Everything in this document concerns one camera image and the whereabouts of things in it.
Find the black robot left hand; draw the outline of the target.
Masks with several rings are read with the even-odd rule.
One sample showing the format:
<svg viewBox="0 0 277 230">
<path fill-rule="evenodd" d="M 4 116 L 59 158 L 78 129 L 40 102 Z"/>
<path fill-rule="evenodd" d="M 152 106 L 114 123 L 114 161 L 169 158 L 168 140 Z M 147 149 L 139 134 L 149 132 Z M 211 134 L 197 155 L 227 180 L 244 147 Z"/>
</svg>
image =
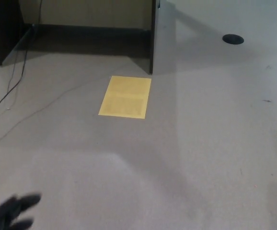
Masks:
<svg viewBox="0 0 277 230">
<path fill-rule="evenodd" d="M 34 219 L 16 219 L 27 210 L 36 206 L 41 200 L 41 193 L 30 193 L 24 196 L 11 196 L 0 204 L 0 230 L 27 230 Z"/>
</svg>

